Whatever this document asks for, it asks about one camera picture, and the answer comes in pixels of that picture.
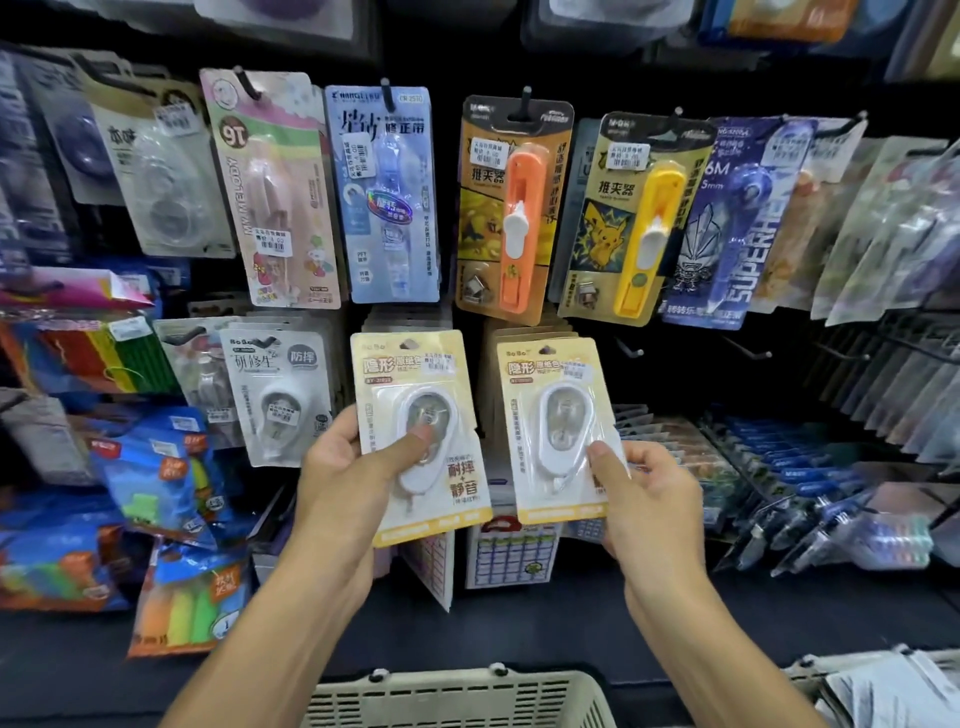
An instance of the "purple package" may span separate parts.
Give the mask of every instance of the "purple package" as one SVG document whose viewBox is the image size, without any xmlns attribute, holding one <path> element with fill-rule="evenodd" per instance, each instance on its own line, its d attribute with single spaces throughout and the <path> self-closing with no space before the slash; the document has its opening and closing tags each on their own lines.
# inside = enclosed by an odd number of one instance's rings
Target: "purple package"
<svg viewBox="0 0 960 728">
<path fill-rule="evenodd" d="M 663 320 L 737 330 L 817 131 L 815 119 L 710 119 L 717 140 L 687 219 Z"/>
</svg>

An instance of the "dark shelf surface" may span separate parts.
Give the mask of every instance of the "dark shelf surface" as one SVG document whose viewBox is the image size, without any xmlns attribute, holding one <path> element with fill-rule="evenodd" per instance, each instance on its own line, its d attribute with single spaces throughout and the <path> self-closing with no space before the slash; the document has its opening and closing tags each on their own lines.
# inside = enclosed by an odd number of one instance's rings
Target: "dark shelf surface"
<svg viewBox="0 0 960 728">
<path fill-rule="evenodd" d="M 564 559 L 565 549 L 580 558 Z M 782 666 L 807 653 L 960 646 L 960 590 L 948 594 L 928 573 L 831 567 L 777 580 L 727 572 L 714 582 L 737 621 Z M 374 585 L 325 677 L 375 667 L 586 663 L 626 695 L 664 675 L 630 622 L 622 583 L 599 547 L 564 541 L 549 584 L 458 593 L 448 615 L 396 562 Z M 201 658 L 127 660 L 131 629 L 131 614 L 0 614 L 0 723 L 87 717 L 91 725 L 111 725 L 110 716 L 126 715 L 149 725 Z"/>
</svg>

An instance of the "yellow clip dispenser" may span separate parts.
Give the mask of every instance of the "yellow clip dispenser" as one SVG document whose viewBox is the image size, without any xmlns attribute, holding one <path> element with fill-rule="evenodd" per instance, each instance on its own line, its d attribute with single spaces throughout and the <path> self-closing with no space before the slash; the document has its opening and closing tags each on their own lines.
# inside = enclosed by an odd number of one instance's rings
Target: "yellow clip dispenser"
<svg viewBox="0 0 960 728">
<path fill-rule="evenodd" d="M 613 313 L 617 316 L 636 319 L 643 311 L 677 219 L 686 179 L 684 169 L 673 161 L 658 162 L 647 175 L 616 286 Z"/>
</svg>

